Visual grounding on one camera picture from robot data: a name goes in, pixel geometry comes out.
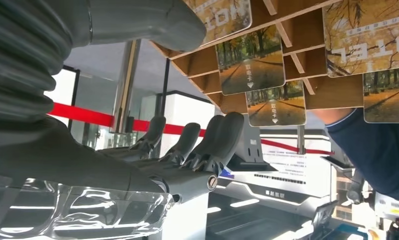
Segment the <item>autumn tree image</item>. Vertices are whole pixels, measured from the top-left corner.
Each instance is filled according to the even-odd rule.
[[[246,93],[249,123],[259,126],[304,125],[306,108],[303,82],[288,81],[280,87]]]
[[[224,95],[285,83],[281,39],[274,25],[217,44],[215,49]]]
[[[184,0],[204,23],[202,44],[211,43],[251,26],[250,0]]]
[[[399,68],[363,75],[364,119],[399,123]]]
[[[343,0],[323,8],[330,77],[399,68],[399,0]]]

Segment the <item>robotic arm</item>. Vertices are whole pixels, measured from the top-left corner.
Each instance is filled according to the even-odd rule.
[[[197,48],[203,23],[182,0],[0,0],[0,239],[130,239],[160,230],[175,202],[212,191],[234,154],[244,118],[216,116],[151,159],[165,119],[134,146],[78,144],[46,114],[73,47],[145,38],[175,51]]]

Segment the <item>white wall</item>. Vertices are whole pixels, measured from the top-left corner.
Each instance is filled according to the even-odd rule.
[[[43,94],[52,99],[54,103],[72,105],[73,95],[75,94],[76,73],[62,69],[58,74],[52,76],[55,81],[55,89],[53,91],[45,91]],[[69,126],[69,119],[61,116],[52,116]]]

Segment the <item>red stanchion belt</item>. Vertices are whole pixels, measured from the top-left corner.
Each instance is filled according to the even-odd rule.
[[[113,116],[112,115],[84,109],[84,108],[77,107],[77,106],[64,105],[64,104],[60,104],[60,103],[54,103],[54,108],[49,114],[53,115],[53,116],[57,116],[57,117],[68,118],[71,120],[81,121],[81,122],[85,122],[85,123],[89,123],[89,124],[101,125],[101,126],[105,126],[105,127],[111,127],[113,125]],[[133,131],[146,132],[148,130],[149,126],[150,126],[149,121],[135,120],[133,122],[132,129],[133,129]],[[184,129],[183,126],[166,124],[164,127],[164,133],[165,134],[173,134],[173,135],[181,135],[183,129]],[[205,133],[206,133],[206,130],[201,129],[199,136],[204,137]],[[299,151],[299,149],[295,146],[286,145],[286,144],[283,144],[280,142],[262,139],[261,143],[264,145],[273,146],[273,147],[293,151],[296,153]],[[332,152],[329,152],[329,151],[316,150],[316,149],[306,149],[305,152],[307,154],[323,154],[323,155],[332,155],[333,154]]]

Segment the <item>person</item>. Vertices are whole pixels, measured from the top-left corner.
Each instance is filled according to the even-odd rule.
[[[363,108],[312,112],[373,189],[399,201],[399,124],[367,123]]]

